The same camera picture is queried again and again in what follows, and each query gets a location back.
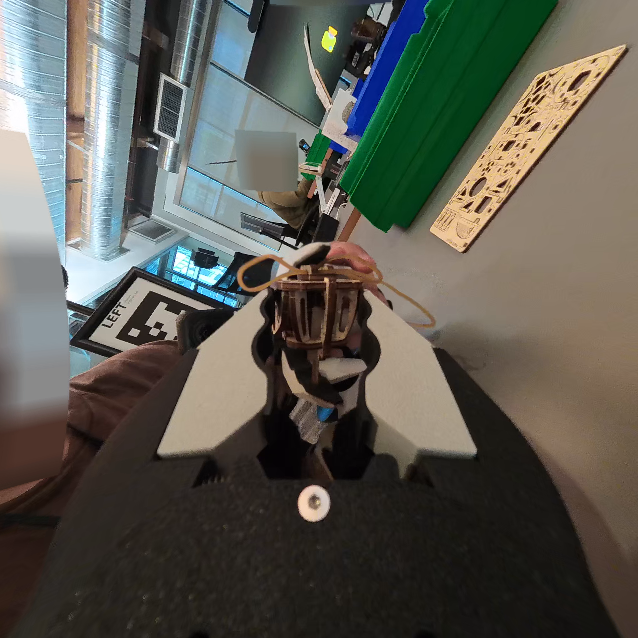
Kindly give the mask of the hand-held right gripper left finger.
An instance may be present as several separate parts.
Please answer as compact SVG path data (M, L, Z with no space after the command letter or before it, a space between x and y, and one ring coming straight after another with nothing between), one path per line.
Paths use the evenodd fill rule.
M264 413L273 391L258 340L270 327L267 299L267 291L259 292L197 346L157 448L160 458L207 457L227 472L266 446Z

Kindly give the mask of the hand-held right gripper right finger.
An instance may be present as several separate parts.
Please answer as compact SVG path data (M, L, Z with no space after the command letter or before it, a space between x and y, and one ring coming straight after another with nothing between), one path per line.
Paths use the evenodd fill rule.
M390 456L407 478L425 458L474 459L477 446L431 344L364 291L358 316L365 369L339 421L339 469L360 477Z

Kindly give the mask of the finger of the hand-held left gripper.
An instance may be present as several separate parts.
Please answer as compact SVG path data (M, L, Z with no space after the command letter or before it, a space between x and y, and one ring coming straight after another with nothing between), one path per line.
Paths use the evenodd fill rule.
M325 261L331 251L331 243L310 243L294 253L294 266L317 266Z
M329 357L321 361L316 350L283 349L281 367L293 395L315 405L341 405L335 385L357 379L366 370L361 359Z

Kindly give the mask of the small wooden model assembly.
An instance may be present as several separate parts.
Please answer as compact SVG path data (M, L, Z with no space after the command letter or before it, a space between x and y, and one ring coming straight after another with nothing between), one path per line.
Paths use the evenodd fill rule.
M346 269L322 265L292 268L272 287L272 331L283 340L291 370L318 386L323 382L320 363L347 344L363 283Z

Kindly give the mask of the tan rubber band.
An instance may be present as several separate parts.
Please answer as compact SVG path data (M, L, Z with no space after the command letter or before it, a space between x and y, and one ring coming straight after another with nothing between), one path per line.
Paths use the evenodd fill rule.
M257 265L265 262L266 260L272 260L278 266L284 268L284 272L272 276L266 283L259 284L256 286L250 286L245 283L245 275L250 269L256 267ZM258 293L261 292L268 287L272 286L275 282L283 281L286 278L290 278L294 275L301 276L307 275L308 277L314 276L328 276L333 275L336 277L342 277L344 279L348 279L354 282L362 283L364 286L384 286L389 289L391 292L407 301L413 307L418 309L421 314L425 318L427 318L426 322L418 323L418 322L408 322L408 324L414 329L432 329L436 325L436 319L434 315L432 315L423 305L418 303L415 299L411 298L409 295L403 293L394 287L391 283L387 282L383 278L383 274L381 271L374 267L371 268L371 272L359 272L358 270L352 269L350 267L333 267L335 261L334 259L325 259L320 261L318 264L310 264L310 265L301 265L301 266L293 266L290 263L286 262L281 256L275 254L265 254L253 257L248 260L246 263L241 265L236 274L237 283L239 284L241 290L246 293Z

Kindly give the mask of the laser-cut wooden parts sheet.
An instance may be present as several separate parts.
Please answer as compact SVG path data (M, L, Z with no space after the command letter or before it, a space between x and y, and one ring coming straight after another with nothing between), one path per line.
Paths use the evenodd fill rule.
M539 73L429 231L466 252L626 54L626 44Z

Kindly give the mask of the person's left hand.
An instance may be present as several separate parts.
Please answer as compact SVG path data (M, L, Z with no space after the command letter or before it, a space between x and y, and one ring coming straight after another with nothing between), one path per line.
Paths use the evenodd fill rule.
M375 260L362 247L351 242L332 242L326 261L330 264L350 267L365 275L374 274L376 269Z

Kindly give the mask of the black office chair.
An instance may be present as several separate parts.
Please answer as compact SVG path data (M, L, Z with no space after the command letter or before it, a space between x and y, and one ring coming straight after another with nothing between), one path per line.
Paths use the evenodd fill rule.
M240 224L242 231L258 235L258 241L274 251L279 251L281 247L297 248L298 231L287 223L277 223L241 212Z

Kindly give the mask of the person's brown clothing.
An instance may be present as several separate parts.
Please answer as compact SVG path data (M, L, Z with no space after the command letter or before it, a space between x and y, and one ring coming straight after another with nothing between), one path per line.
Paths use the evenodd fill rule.
M181 355L179 341L154 341L73 377L60 472L2 490L1 514L61 515L102 444Z

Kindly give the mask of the white printed carton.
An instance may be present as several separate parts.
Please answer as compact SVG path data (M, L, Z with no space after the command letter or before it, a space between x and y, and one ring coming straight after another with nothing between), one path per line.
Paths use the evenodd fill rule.
M332 106L324 116L321 132L334 142L347 136L348 119L357 98L345 89L339 88L334 95Z

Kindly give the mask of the green plastic bin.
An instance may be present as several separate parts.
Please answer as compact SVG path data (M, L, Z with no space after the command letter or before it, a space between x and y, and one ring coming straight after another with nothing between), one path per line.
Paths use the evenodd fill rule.
M362 217L411 225L556 4L426 4L341 180Z

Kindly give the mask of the white vent grille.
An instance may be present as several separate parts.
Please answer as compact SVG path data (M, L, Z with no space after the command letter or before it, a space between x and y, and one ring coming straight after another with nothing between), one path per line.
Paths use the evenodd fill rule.
M160 73L153 132L163 139L182 144L193 101L193 90Z

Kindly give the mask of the blue plastic bin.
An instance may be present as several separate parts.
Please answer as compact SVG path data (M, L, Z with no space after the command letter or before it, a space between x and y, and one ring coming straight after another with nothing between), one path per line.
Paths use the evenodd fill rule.
M347 137L359 141L408 44L426 19L427 1L393 1L386 35L365 80L357 83L355 103L347 120Z

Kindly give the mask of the dark wall board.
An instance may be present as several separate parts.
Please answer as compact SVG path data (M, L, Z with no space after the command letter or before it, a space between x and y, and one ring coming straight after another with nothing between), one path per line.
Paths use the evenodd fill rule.
M332 53L321 47L323 32L338 31ZM358 73L387 26L375 19L369 1L255 1L249 30L255 33L245 81L296 115L318 125L326 110L317 94L318 73L332 97L343 72Z

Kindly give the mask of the round silver ventilation duct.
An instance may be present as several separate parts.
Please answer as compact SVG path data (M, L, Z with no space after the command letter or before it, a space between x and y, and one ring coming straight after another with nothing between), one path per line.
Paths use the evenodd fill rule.
M59 250L66 244L67 2L1 2L1 127L28 138Z
M80 250L121 252L145 1L89 1Z

